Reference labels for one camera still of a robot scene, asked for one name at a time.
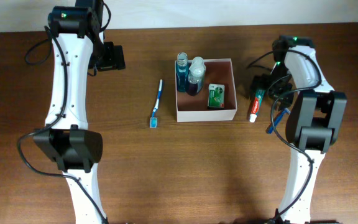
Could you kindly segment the red green toothpaste tube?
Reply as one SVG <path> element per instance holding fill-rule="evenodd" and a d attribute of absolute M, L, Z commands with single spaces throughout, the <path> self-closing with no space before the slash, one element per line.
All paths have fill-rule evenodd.
<path fill-rule="evenodd" d="M 254 123 L 258 117 L 258 113 L 259 113 L 260 106 L 262 104 L 264 95 L 265 95 L 265 90 L 256 89 L 256 91 L 254 93 L 254 97 L 252 99 L 252 106 L 250 107 L 249 121 L 251 123 Z"/>

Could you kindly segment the blue disposable razor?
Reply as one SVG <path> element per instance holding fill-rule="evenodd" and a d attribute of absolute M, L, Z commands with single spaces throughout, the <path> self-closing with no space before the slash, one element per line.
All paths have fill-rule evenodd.
<path fill-rule="evenodd" d="M 266 133 L 267 134 L 272 134 L 273 133 L 273 126 L 277 127 L 277 125 L 281 122 L 282 118 L 285 115 L 289 115 L 290 114 L 290 110 L 288 108 L 284 108 L 282 109 L 278 115 L 276 115 L 276 117 L 274 117 L 273 122 L 270 123 L 270 125 L 268 126 L 268 128 L 266 129 Z"/>

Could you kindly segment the green soap box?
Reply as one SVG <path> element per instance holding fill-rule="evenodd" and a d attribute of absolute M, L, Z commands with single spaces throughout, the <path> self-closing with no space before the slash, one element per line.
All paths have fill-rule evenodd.
<path fill-rule="evenodd" d="M 224 109 L 225 85 L 209 84 L 208 85 L 208 108 L 211 110 Z"/>

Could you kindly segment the teal mouthwash bottle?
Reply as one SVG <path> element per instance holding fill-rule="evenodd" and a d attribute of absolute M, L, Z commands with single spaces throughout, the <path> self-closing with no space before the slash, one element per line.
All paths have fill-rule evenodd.
<path fill-rule="evenodd" d="M 179 92 L 186 92 L 185 85 L 188 76 L 188 71 L 189 71 L 188 56 L 186 53 L 181 52 L 177 55 L 177 62 L 176 62 L 177 91 Z"/>

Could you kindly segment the blue white toothbrush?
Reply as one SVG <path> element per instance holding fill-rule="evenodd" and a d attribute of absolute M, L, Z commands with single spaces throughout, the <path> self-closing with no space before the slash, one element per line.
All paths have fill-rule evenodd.
<path fill-rule="evenodd" d="M 149 128 L 152 128 L 152 129 L 155 129 L 158 126 L 158 119 L 155 116 L 155 114 L 159 108 L 160 99 L 161 99 L 161 95 L 162 95 L 162 88 L 163 88 L 163 80 L 160 79 L 159 84 L 158 84 L 157 97 L 156 97 L 155 105 L 152 110 L 152 114 L 150 117 L 150 123 L 149 123 Z"/>

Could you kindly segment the clear purple liquid bottle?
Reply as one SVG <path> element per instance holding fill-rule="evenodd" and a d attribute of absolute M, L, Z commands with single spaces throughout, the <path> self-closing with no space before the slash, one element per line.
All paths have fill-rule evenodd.
<path fill-rule="evenodd" d="M 195 57 L 189 67 L 189 74 L 187 78 L 186 92 L 191 95 L 197 95 L 202 87 L 204 75 L 206 73 L 206 66 L 202 57 Z"/>

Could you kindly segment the white cardboard box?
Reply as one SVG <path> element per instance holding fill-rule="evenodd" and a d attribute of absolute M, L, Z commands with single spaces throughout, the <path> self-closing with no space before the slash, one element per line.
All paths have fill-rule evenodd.
<path fill-rule="evenodd" d="M 237 96 L 232 60 L 229 58 L 206 59 L 204 64 L 206 65 L 204 83 L 197 95 L 175 92 L 177 122 L 231 121 L 234 119 L 237 112 Z M 210 84 L 225 86 L 224 108 L 221 110 L 208 108 Z"/>

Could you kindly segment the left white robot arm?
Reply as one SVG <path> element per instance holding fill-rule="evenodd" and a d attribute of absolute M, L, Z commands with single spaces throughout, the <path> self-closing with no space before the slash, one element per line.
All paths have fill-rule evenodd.
<path fill-rule="evenodd" d="M 86 86 L 94 73 L 126 67 L 123 49 L 106 42 L 104 1 L 76 1 L 55 6 L 45 31 L 54 57 L 52 98 L 45 126 L 30 134 L 35 144 L 67 180 L 76 223 L 107 223 L 98 187 L 103 138 L 88 129 Z"/>

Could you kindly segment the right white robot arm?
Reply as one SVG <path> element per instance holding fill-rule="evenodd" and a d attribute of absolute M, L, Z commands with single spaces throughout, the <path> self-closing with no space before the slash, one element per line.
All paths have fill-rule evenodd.
<path fill-rule="evenodd" d="M 311 39 L 281 35 L 269 53 L 275 65 L 252 81 L 249 119 L 256 120 L 265 96 L 273 101 L 271 111 L 290 111 L 285 135 L 279 137 L 290 148 L 290 168 L 284 196 L 268 223 L 311 223 L 318 170 L 337 141 L 347 98 L 325 79 Z"/>

